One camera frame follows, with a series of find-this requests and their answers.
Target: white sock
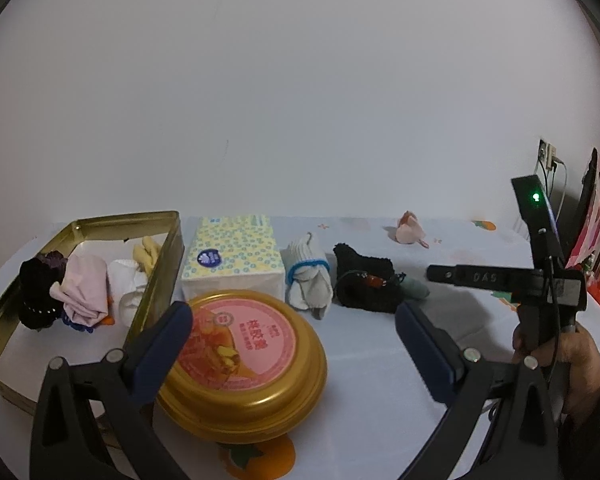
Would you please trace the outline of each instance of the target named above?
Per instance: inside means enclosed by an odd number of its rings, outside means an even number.
[[[289,304],[299,310],[320,310],[320,318],[323,317],[331,305],[333,288],[325,266],[327,258],[318,237],[307,233],[291,242],[284,251],[283,260],[287,276],[289,272],[293,273],[288,292]]]

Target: black cloth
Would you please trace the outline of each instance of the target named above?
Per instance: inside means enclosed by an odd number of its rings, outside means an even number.
[[[400,283],[395,280],[391,260],[361,256],[347,244],[337,244],[333,253],[338,261],[335,293],[343,306],[395,314],[405,296]],[[369,286],[362,276],[364,272],[387,280],[387,284],[379,288]]]
[[[54,282],[62,282],[66,258],[58,251],[38,256],[20,266],[22,304],[18,310],[20,322],[32,330],[49,327],[60,317],[62,301],[49,295]]]
[[[600,401],[577,429],[568,417],[560,430],[560,465],[566,480],[600,480]]]

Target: white cloth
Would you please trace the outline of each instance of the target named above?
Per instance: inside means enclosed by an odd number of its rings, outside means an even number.
[[[311,311],[322,319],[333,299],[329,264],[318,237],[305,234],[282,251],[286,280],[290,285],[287,302],[298,310]]]
[[[148,283],[147,275],[134,260],[114,260],[107,266],[113,317],[125,326],[133,323]]]

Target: human hand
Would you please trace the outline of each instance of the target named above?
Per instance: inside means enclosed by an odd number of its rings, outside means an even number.
[[[526,355],[532,355],[541,367],[549,366],[554,346],[555,339],[551,339],[528,352],[518,325],[513,333],[513,362],[520,362]],[[572,417],[577,428],[587,420],[600,400],[600,352],[591,334],[580,323],[576,323],[576,332],[560,334],[556,359],[571,364],[569,390],[562,411]]]

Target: tissue box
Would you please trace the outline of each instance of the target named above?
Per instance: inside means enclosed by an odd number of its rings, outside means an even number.
[[[182,271],[187,301],[214,290],[247,289],[285,299],[285,266],[267,216],[200,220]]]

